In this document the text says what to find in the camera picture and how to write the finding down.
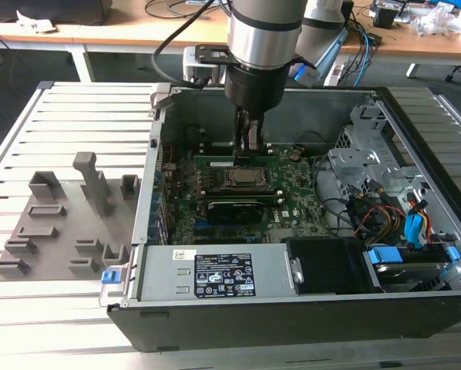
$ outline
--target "warning label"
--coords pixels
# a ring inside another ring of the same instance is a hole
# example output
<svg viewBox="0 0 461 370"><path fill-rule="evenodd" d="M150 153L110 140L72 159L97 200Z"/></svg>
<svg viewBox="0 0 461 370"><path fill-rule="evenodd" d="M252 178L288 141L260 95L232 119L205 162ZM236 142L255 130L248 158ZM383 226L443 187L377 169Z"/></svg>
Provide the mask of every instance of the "warning label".
<svg viewBox="0 0 461 370"><path fill-rule="evenodd" d="M256 295L251 254L194 256L194 295L198 298Z"/></svg>

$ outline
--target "wooden desk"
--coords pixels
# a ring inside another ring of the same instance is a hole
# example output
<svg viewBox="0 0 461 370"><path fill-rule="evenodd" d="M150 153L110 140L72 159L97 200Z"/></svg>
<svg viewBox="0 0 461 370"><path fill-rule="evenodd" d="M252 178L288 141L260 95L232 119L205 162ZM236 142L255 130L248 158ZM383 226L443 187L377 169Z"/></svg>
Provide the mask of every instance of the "wooden desk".
<svg viewBox="0 0 461 370"><path fill-rule="evenodd" d="M359 7L369 0L356 0L355 14ZM103 26L59 25L59 31L48 35L33 35L25 32L16 24L0 23L0 36L11 49L41 49L71 52L80 80L93 81L88 52L132 52L148 54L173 31L180 27L185 19L158 19L144 11L146 0L113 0L113 8ZM177 9L190 12L196 7L181 5ZM160 15L169 15L164 5L150 8ZM185 32L179 35L165 50L165 53L183 52L184 47L206 42L227 43L227 16L220 10L208 13L208 20L197 20ZM378 61L404 62L420 64L461 65L461 41L459 36L428 35L417 36L409 25L396 25L391 30L375 29L372 19L362 13L357 19L368 32L383 37L376 51ZM341 53L354 55L359 43L350 35L342 47Z"/></svg>

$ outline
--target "electronic device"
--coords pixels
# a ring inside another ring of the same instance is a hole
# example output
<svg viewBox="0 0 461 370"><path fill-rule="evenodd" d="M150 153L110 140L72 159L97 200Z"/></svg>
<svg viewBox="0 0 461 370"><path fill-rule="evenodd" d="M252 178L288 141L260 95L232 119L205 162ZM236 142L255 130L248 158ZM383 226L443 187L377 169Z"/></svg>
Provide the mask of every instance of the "electronic device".
<svg viewBox="0 0 461 370"><path fill-rule="evenodd" d="M391 29L399 10L380 6L375 13L372 24L379 29Z"/></svg>
<svg viewBox="0 0 461 370"><path fill-rule="evenodd" d="M17 20L16 12L31 19L102 25L112 0L0 0L0 22Z"/></svg>
<svg viewBox="0 0 461 370"><path fill-rule="evenodd" d="M130 261L100 298L135 349L425 338L461 321L461 147L426 131L461 138L442 100L285 90L266 152L237 165L224 89L156 91Z"/></svg>

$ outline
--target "gray carpet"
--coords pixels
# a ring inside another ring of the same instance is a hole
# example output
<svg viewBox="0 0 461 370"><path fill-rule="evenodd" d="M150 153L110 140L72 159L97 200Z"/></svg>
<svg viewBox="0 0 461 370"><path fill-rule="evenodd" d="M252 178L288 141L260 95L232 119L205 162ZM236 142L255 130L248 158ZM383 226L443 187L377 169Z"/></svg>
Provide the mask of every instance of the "gray carpet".
<svg viewBox="0 0 461 370"><path fill-rule="evenodd" d="M66 52L2 51L5 62L0 65L0 143L15 122L39 81L78 81L75 66L68 64ZM97 82L159 82L162 79L150 68L135 67L131 54L92 53L90 59ZM182 78L182 57L162 55L160 65L172 76ZM452 83L444 81L451 66L421 66L414 79L407 79L408 65L374 61L366 71L360 86L414 86L429 87L434 93L445 95L461 112L461 74L455 74ZM353 84L355 76L347 81Z"/></svg>

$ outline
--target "blue release tab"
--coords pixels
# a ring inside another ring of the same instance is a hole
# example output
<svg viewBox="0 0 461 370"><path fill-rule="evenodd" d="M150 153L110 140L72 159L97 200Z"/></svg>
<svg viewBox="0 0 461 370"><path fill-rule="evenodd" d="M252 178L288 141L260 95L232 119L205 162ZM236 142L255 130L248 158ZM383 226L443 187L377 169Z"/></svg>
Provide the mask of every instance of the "blue release tab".
<svg viewBox="0 0 461 370"><path fill-rule="evenodd" d="M104 271L100 281L102 284L119 284L121 282L121 273L119 271Z"/></svg>
<svg viewBox="0 0 461 370"><path fill-rule="evenodd" d="M400 264L403 262L397 247L374 247L368 255L372 264Z"/></svg>
<svg viewBox="0 0 461 370"><path fill-rule="evenodd" d="M452 259L452 262L460 259L460 253L454 246L448 247L446 253L448 253L449 257Z"/></svg>

